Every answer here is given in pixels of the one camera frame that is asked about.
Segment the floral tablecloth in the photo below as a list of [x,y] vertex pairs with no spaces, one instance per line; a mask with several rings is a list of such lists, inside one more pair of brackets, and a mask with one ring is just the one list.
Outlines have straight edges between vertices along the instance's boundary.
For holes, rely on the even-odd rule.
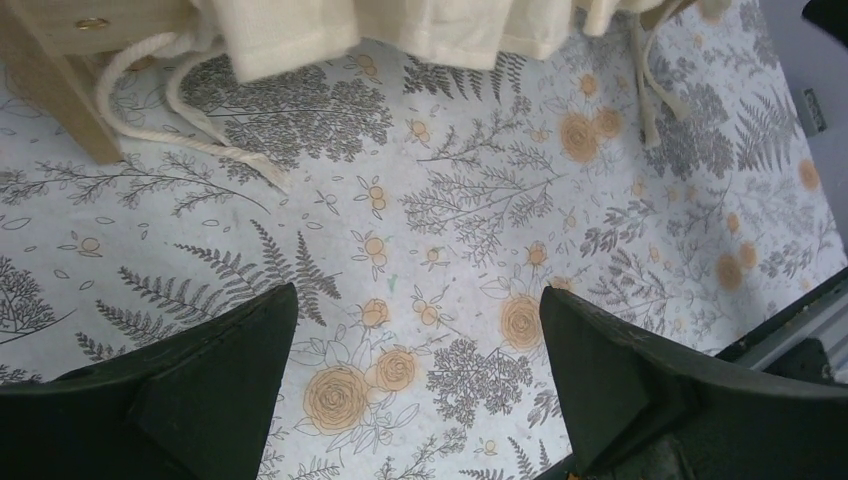
[[[294,282],[260,478],[533,478],[570,450],[545,285],[714,353],[846,265],[757,3],[663,27],[651,68],[693,115],[661,110],[651,151],[628,28],[490,72],[372,41],[248,85],[225,58],[193,72],[190,103],[289,169],[288,195],[168,145],[126,140],[96,166],[7,72],[0,383]],[[127,74],[114,109],[202,135],[163,105],[172,69]]]

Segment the brass screw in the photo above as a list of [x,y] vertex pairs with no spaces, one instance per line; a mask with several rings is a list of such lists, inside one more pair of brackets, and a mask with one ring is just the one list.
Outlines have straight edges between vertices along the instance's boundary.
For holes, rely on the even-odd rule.
[[109,20],[104,18],[84,18],[82,20],[78,20],[75,23],[77,30],[99,30],[101,28],[106,28],[109,26]]

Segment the botanical print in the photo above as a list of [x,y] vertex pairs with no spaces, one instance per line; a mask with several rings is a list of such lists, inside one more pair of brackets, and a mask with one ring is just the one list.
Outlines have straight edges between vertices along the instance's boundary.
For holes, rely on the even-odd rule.
[[[535,478],[570,451],[545,287],[712,355],[848,264],[762,13],[734,3],[659,31],[649,66],[692,114],[658,108],[653,149],[626,13],[492,71],[370,40],[244,85],[226,57],[193,69],[188,102],[286,169],[286,192],[145,141],[95,165],[4,69],[0,384],[50,381],[293,283],[258,479]],[[127,73],[113,108],[208,140],[161,105],[174,68]]]

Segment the wooden leg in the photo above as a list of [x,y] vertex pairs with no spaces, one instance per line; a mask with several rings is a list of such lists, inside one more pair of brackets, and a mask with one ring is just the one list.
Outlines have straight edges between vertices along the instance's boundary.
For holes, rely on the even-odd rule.
[[20,0],[0,0],[0,58],[32,100],[46,109],[97,163],[122,158],[115,133],[91,97],[93,77],[81,60],[59,54]]

